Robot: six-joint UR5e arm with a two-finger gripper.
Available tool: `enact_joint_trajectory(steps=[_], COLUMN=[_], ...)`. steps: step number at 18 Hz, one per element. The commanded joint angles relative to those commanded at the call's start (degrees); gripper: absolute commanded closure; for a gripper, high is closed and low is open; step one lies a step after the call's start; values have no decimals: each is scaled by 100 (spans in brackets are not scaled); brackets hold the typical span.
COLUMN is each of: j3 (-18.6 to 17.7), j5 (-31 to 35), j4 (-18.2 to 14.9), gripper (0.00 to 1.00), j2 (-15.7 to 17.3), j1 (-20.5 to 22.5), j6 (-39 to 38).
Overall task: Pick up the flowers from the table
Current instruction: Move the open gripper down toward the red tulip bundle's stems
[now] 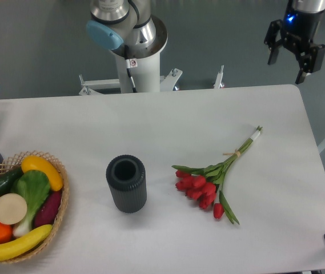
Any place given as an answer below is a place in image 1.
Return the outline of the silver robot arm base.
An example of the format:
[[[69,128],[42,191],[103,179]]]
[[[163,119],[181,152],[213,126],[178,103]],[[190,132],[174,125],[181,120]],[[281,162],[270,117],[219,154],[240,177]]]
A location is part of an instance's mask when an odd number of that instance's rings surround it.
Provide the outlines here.
[[[89,37],[124,58],[147,58],[167,44],[164,23],[152,15],[150,1],[91,1]]]

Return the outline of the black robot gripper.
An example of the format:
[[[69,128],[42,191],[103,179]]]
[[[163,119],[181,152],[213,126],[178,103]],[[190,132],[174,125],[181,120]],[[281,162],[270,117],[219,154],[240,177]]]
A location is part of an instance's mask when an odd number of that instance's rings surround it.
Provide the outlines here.
[[[296,84],[304,82],[307,75],[319,71],[322,67],[325,45],[314,42],[314,36],[322,20],[322,12],[307,13],[299,10],[287,10],[283,19],[269,24],[264,44],[270,51],[268,65],[273,65],[284,47],[298,55],[299,72]]]

